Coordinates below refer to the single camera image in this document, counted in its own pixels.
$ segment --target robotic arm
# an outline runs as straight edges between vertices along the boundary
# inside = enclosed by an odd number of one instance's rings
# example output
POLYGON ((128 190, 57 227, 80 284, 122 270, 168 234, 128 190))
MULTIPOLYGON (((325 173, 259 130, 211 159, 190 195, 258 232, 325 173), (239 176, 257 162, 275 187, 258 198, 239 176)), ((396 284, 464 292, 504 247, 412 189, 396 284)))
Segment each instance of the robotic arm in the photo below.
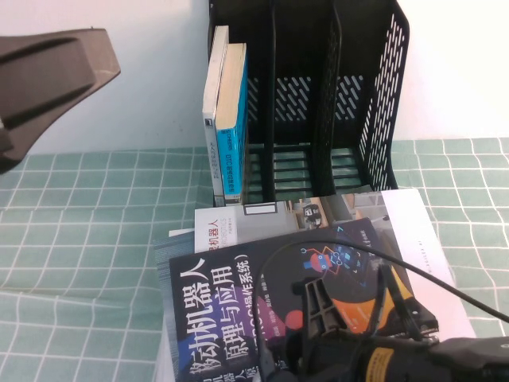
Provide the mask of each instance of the robotic arm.
POLYGON ((119 73, 104 29, 0 37, 0 174, 15 167, 53 122, 119 73))

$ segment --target green grid tablecloth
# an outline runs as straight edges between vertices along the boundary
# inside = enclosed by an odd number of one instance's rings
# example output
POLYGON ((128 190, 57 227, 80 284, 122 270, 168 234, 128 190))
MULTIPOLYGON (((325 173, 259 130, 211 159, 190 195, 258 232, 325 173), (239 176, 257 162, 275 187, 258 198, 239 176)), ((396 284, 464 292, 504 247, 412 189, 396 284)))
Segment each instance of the green grid tablecloth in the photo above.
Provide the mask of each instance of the green grid tablecloth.
POLYGON ((151 381, 150 243, 211 201, 204 148, 37 155, 1 176, 0 380, 151 381))
MULTIPOLYGON (((506 314, 508 155, 509 139, 393 147, 458 287, 506 314)), ((1 176, 0 381, 152 380, 162 308, 150 243, 211 202, 204 148, 38 155, 1 176)), ((509 330, 467 311, 480 336, 509 330)))

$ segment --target upright book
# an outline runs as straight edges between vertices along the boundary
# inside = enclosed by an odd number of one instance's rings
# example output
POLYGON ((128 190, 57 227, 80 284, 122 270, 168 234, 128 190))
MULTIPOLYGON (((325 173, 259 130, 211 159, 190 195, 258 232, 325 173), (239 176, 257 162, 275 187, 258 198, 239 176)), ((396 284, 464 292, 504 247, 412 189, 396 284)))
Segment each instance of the upright book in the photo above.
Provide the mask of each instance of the upright book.
POLYGON ((216 130, 227 205, 242 204, 247 139, 246 44, 228 44, 217 102, 216 130))
POLYGON ((205 82, 203 117, 205 138, 207 140, 208 161, 214 189, 214 201, 217 207, 224 206, 223 178, 216 135, 217 100, 220 91, 221 73, 223 71, 224 57, 228 45, 228 26, 220 25, 214 32, 212 51, 208 62, 207 81, 205 82))

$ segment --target black wire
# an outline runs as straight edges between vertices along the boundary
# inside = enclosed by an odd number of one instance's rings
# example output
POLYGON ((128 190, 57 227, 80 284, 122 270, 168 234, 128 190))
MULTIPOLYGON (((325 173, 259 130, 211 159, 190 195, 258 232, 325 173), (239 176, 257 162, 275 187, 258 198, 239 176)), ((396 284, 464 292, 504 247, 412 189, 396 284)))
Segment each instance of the black wire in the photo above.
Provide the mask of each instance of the black wire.
MULTIPOLYGON (((261 282, 262 282, 262 275, 263 271, 266 268, 266 265, 272 261, 274 257, 279 255, 281 252, 286 250, 287 248, 294 247, 297 245, 302 244, 314 244, 317 240, 296 240, 292 243, 286 244, 278 248, 276 251, 272 252, 269 257, 262 263, 262 266, 260 267, 258 274, 256 275, 256 279, 254 282, 254 290, 253 290, 253 301, 252 301, 252 309, 253 309, 253 319, 254 319, 254 335, 256 336, 256 345, 258 347, 258 351, 260 352, 260 349, 263 349, 263 338, 261 335, 260 330, 260 322, 258 318, 258 290, 260 288, 261 282)), ((422 271, 421 269, 413 266, 412 264, 408 264, 407 262, 397 259, 395 257, 392 257, 391 255, 388 255, 387 253, 384 253, 382 251, 379 251, 378 249, 374 249, 371 247, 368 247, 366 245, 362 244, 354 244, 350 241, 342 240, 342 239, 334 239, 334 240, 320 240, 320 242, 327 243, 327 244, 335 244, 335 245, 341 245, 344 247, 350 247, 354 248, 358 251, 364 251, 366 253, 372 253, 373 255, 376 255, 382 259, 385 259, 387 261, 390 261, 396 265, 399 265, 400 267, 403 267, 405 269, 408 269, 409 271, 412 271, 414 273, 417 273, 421 277, 424 277, 425 279, 428 279, 432 283, 437 284, 438 286, 442 287, 443 289, 447 290, 448 292, 454 294, 455 296, 465 300, 466 302, 474 305, 476 308, 481 309, 482 311, 490 314, 491 316, 498 318, 499 320, 502 320, 506 323, 509 323, 509 316, 500 313, 498 310, 495 310, 491 308, 490 306, 487 306, 483 304, 482 302, 476 300, 475 298, 470 297, 469 295, 461 292, 460 290, 456 289, 453 286, 450 286, 448 283, 444 283, 442 280, 436 278, 435 276, 430 275, 429 273, 422 271)), ((258 363, 260 366, 260 376, 262 378, 262 381, 265 381, 264 373, 262 372, 262 366, 260 364, 260 357, 258 358, 258 363)))

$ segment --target mesh side panel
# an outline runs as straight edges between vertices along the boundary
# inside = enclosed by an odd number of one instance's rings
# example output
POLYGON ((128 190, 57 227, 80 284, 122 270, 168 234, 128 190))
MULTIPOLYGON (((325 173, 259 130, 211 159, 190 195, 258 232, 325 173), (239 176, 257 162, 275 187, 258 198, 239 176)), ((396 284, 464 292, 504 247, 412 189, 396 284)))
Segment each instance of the mesh side panel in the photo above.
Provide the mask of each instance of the mesh side panel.
POLYGON ((283 77, 276 80, 275 121, 305 121, 308 118, 310 77, 283 77))
POLYGON ((406 51, 402 27, 392 15, 387 30, 385 49, 380 57, 380 70, 375 78, 373 97, 370 99, 359 150, 371 175, 375 190, 387 189, 390 169, 390 140, 396 120, 395 108, 402 85, 402 56, 406 51))
POLYGON ((336 97, 336 120, 349 121, 359 114, 360 91, 364 78, 362 76, 338 77, 336 97))
POLYGON ((247 79, 247 121, 258 122, 258 78, 247 79))

